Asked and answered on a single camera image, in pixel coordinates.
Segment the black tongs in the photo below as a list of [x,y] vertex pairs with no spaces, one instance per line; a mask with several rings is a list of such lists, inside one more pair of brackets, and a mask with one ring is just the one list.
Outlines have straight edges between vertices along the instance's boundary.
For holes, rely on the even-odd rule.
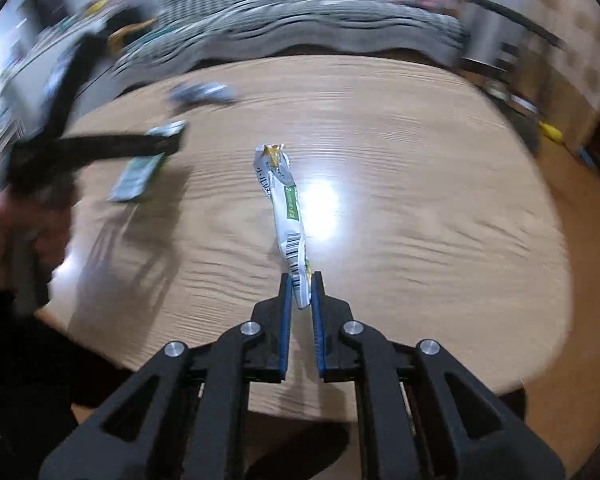
[[564,480],[558,456],[440,343],[388,341],[325,294],[320,272],[311,302],[320,378],[356,385],[362,478]]
[[[39,194],[49,207],[64,207],[71,200],[74,173],[96,160],[131,158],[180,149],[186,123],[167,124],[160,135],[111,134],[62,138],[78,91],[89,81],[106,55],[107,38],[85,34],[56,63],[46,85],[43,125],[13,143],[6,153],[3,187],[16,195]],[[32,243],[37,233],[18,232],[11,252],[11,279],[18,316],[33,313],[49,302],[50,272],[42,269]]]

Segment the crumpled snack wrapper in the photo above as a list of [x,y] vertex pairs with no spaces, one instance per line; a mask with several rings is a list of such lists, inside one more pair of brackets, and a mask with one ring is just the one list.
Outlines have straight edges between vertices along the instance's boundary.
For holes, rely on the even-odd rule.
[[284,144],[258,146],[253,168],[273,204],[276,241],[291,274],[296,302],[300,308],[305,308],[311,301],[311,270],[306,257],[306,235],[300,215],[298,188],[284,147]]

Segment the floor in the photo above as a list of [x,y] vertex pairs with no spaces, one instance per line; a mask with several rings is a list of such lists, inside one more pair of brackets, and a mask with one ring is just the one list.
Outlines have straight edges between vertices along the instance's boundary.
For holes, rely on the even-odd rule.
[[[558,453],[571,476],[600,442],[600,178],[547,139],[542,139],[538,166],[562,221],[574,313],[570,336],[554,364],[526,381],[526,421]],[[79,411],[79,418],[86,416],[88,412]],[[306,427],[306,422],[250,413],[248,460]],[[352,429],[347,451],[316,478],[359,475],[357,430]]]

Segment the round table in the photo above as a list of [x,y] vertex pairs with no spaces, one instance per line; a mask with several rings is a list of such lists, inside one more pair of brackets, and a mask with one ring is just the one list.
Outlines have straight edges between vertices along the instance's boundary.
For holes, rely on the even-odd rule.
[[[179,82],[240,97],[178,114]],[[284,142],[307,250],[327,294],[388,339],[435,338],[503,391],[559,351],[570,278],[552,202],[512,128],[473,86],[438,68],[350,56],[216,66],[139,89],[71,134],[189,121],[141,205],[107,202],[126,161],[81,173],[70,254],[47,311],[79,342],[138,368],[170,340],[214,341],[275,296],[284,260],[252,162]],[[283,384],[250,409],[355,420],[352,384],[318,380],[310,309],[292,316]]]

